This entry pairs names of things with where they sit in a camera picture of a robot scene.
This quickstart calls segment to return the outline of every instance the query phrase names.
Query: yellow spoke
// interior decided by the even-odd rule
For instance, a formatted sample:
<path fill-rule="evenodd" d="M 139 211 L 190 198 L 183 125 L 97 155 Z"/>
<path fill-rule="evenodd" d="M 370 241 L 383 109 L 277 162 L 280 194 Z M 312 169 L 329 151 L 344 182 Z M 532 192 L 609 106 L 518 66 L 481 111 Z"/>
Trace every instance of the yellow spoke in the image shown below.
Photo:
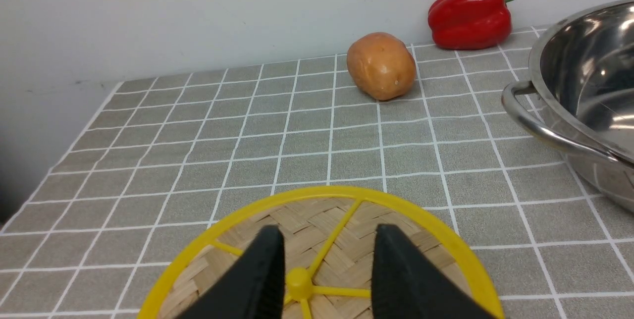
<path fill-rule="evenodd" d="M 315 294 L 323 294 L 324 296 L 370 297 L 369 289 L 322 287 L 321 285 L 316 285 L 313 291 Z"/>
<path fill-rule="evenodd" d="M 313 316 L 311 315 L 311 308 L 308 306 L 308 300 L 302 299 L 299 301 L 299 304 L 302 306 L 302 316 L 304 319 L 313 319 Z"/>
<path fill-rule="evenodd" d="M 308 274 L 310 274 L 311 278 L 315 275 L 315 272 L 317 272 L 317 269 L 319 269 L 321 261 L 323 261 L 323 259 L 326 257 L 326 254 L 328 254 L 328 251 L 330 251 L 330 247 L 332 247 L 332 244 L 335 243 L 335 240 L 337 240 L 337 237 L 339 236 L 341 231 L 343 231 L 344 227 L 346 227 L 346 224 L 348 224 L 350 218 L 353 217 L 353 214 L 355 213 L 356 209 L 359 208 L 362 202 L 362 199 L 357 199 L 355 201 L 353 206 L 351 206 L 350 209 L 344 214 L 344 217 L 341 218 L 341 221 L 339 222 L 339 224 L 337 224 L 326 242 L 324 242 L 321 249 L 319 249 L 317 256 L 315 256 L 315 260 L 313 260 L 311 266 L 308 267 Z"/>
<path fill-rule="evenodd" d="M 229 252 L 231 254 L 234 254 L 236 256 L 242 256 L 242 250 L 241 249 L 237 249 L 236 247 L 227 245 L 227 244 L 223 244 L 222 242 L 218 241 L 218 240 L 212 240 L 211 241 L 211 245 L 213 247 L 215 247 L 216 249 L 221 249 L 222 251 L 225 252 Z"/>

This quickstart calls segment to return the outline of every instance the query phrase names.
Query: gray tiled tablecloth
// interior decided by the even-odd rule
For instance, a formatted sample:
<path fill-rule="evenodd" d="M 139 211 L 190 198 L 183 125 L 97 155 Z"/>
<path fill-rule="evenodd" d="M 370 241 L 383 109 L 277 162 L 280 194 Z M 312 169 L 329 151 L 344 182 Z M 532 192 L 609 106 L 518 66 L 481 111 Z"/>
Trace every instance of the gray tiled tablecloth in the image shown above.
<path fill-rule="evenodd" d="M 410 46 L 419 82 L 386 103 L 356 89 L 345 55 L 123 83 L 0 230 L 0 318 L 134 317 L 216 220 L 321 184 L 388 191 L 442 219 L 510 318 L 631 318 L 633 217 L 500 105 L 529 78 L 540 30 L 476 52 Z"/>

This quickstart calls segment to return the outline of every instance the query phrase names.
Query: bamboo steamer mat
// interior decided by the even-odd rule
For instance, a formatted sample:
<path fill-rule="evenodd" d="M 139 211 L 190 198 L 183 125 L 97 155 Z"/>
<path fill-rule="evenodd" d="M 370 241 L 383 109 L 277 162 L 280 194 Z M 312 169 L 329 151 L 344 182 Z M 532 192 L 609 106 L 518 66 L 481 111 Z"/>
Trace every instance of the bamboo steamer mat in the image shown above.
<path fill-rule="evenodd" d="M 152 317 L 172 319 L 185 310 L 231 267 L 258 231 L 271 224 L 278 226 L 285 239 L 287 274 L 301 269 L 310 276 L 306 277 L 309 278 L 307 285 L 313 295 L 304 300 L 313 318 L 372 318 L 370 280 L 378 224 L 397 225 L 441 272 L 473 297 L 464 271 L 441 240 L 426 229 L 428 226 L 424 228 L 390 204 L 353 197 L 312 197 L 260 208 L 208 239 L 195 251 L 168 286 L 163 300 L 154 303 L 159 308 Z M 300 301 L 287 290 L 284 319 L 306 317 Z"/>

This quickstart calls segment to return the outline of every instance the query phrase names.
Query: pot handle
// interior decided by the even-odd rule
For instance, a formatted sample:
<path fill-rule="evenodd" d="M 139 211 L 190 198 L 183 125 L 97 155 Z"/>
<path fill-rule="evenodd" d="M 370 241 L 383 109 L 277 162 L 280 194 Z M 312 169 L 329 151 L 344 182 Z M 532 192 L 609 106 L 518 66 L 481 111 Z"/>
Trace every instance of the pot handle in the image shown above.
<path fill-rule="evenodd" d="M 629 162 L 619 159 L 608 150 L 582 145 L 577 141 L 562 136 L 548 128 L 543 122 L 537 120 L 537 118 L 526 111 L 516 98 L 516 95 L 535 93 L 537 93 L 537 90 L 533 86 L 532 81 L 514 82 L 502 91 L 502 106 L 518 125 L 532 134 L 537 140 L 566 154 L 586 157 L 599 163 L 624 167 L 627 170 L 634 168 L 634 166 L 629 165 Z"/>

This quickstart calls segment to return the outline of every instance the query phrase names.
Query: white wall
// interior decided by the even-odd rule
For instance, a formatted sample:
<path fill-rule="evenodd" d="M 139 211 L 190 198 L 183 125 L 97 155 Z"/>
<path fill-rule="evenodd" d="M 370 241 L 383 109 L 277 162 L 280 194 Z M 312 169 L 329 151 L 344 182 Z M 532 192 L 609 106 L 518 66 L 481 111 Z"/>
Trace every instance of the white wall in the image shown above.
<path fill-rule="evenodd" d="M 24 199 L 113 82 L 342 52 L 378 30 L 427 41 L 432 1 L 0 0 L 2 190 Z M 527 26 L 606 1 L 510 9 Z"/>

